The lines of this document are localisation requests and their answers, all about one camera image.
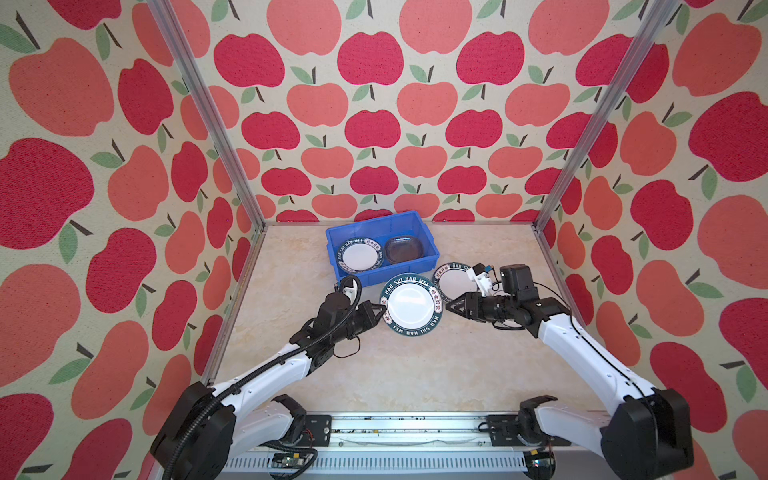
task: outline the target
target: beige marble surface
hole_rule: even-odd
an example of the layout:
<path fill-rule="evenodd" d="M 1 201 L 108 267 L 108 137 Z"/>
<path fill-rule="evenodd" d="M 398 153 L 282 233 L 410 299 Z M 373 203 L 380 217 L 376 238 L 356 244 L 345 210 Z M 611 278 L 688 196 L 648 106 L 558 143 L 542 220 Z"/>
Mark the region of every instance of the beige marble surface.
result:
<path fill-rule="evenodd" d="M 273 355 L 317 314 L 336 281 L 325 229 L 269 227 L 217 381 Z M 442 254 L 438 266 L 526 263 L 535 281 L 557 289 L 528 226 L 429 224 L 429 229 Z M 432 272 L 422 275 L 431 278 Z M 381 289 L 366 287 L 362 298 L 375 300 Z M 582 409 L 604 409 L 563 359 L 525 331 L 502 332 L 445 312 L 424 336 L 405 337 L 381 322 L 360 338 L 357 355 L 328 360 L 284 393 L 310 411 L 516 410 L 521 400 L 545 393 Z M 356 347 L 356 340 L 344 341 L 336 353 Z"/>

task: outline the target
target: wall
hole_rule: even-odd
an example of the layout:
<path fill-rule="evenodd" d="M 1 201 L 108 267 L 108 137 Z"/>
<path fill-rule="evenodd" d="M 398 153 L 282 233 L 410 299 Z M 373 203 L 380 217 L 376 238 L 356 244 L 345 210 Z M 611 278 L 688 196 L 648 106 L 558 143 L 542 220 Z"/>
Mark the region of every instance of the wall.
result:
<path fill-rule="evenodd" d="M 768 478 L 766 3 L 688 4 L 651 49 L 669 71 L 633 80 L 661 89 L 612 114 L 618 151 L 578 170 L 548 238 L 590 333 L 688 400 L 675 478 Z"/>
<path fill-rule="evenodd" d="M 139 42 L 161 49 L 146 3 L 14 0 L 0 23 L 0 478 L 145 478 L 250 222 Z"/>
<path fill-rule="evenodd" d="M 641 21 L 624 0 L 194 2 L 271 222 L 531 221 Z"/>

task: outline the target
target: apple-patterned wallpaper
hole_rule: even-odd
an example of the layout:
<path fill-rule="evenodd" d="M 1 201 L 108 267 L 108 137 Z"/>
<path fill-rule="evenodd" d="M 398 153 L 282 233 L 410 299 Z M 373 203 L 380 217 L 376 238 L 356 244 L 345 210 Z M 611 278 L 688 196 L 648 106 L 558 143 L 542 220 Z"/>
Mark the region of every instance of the apple-patterned wallpaper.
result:
<path fill-rule="evenodd" d="M 0 2 L 1 480 L 146 478 L 253 241 L 153 27 L 135 0 Z"/>
<path fill-rule="evenodd" d="M 647 8 L 193 1 L 175 2 L 177 16 L 193 51 L 205 27 L 191 12 L 209 21 L 210 49 L 195 56 L 268 223 L 406 210 L 434 221 L 532 221 Z M 649 60 L 666 63 L 666 48 Z M 632 101 L 659 87 L 659 77 L 639 81 Z M 183 119 L 207 136 L 193 114 Z M 595 161 L 616 148 L 608 125 Z"/>
<path fill-rule="evenodd" d="M 766 13 L 681 2 L 545 229 L 590 333 L 688 400 L 676 480 L 768 478 Z"/>

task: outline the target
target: white plate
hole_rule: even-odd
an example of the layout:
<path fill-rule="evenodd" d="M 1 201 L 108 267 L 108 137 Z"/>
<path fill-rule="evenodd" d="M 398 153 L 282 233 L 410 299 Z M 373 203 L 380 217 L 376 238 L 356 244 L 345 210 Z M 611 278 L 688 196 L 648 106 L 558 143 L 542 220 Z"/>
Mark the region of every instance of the white plate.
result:
<path fill-rule="evenodd" d="M 440 322 L 442 300 L 429 279 L 402 273 L 384 286 L 381 304 L 386 305 L 384 321 L 389 328 L 406 336 L 429 333 Z"/>
<path fill-rule="evenodd" d="M 384 250 L 374 239 L 350 238 L 336 251 L 336 262 L 347 273 L 365 272 L 382 266 Z"/>
<path fill-rule="evenodd" d="M 464 263 L 451 262 L 441 265 L 432 274 L 432 281 L 435 282 L 442 299 L 447 303 L 456 300 L 467 292 L 476 292 L 477 283 L 469 279 L 467 270 L 471 267 Z"/>

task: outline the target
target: blue plastic container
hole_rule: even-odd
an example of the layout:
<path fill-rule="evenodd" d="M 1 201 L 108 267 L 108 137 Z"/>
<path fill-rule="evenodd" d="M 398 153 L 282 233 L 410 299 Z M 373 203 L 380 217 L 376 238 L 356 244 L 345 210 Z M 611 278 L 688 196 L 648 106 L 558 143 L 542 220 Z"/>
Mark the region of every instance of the blue plastic container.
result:
<path fill-rule="evenodd" d="M 342 246 L 342 243 L 350 238 L 368 237 L 373 238 L 384 248 L 387 240 L 400 235 L 413 235 L 421 240 L 424 246 L 424 256 L 409 262 L 395 263 L 394 265 L 389 263 L 386 256 L 384 256 L 384 264 L 381 267 L 356 273 L 357 277 L 360 278 L 362 286 L 387 282 L 400 273 L 422 273 L 434 270 L 440 257 L 440 252 L 435 246 L 435 238 L 429 232 L 429 228 L 427 228 L 417 212 L 405 212 L 403 214 L 372 218 L 371 220 L 326 230 L 328 257 L 330 258 L 331 266 L 333 266 L 333 271 L 336 272 L 336 280 L 341 280 L 348 275 L 336 263 L 336 251 Z"/>

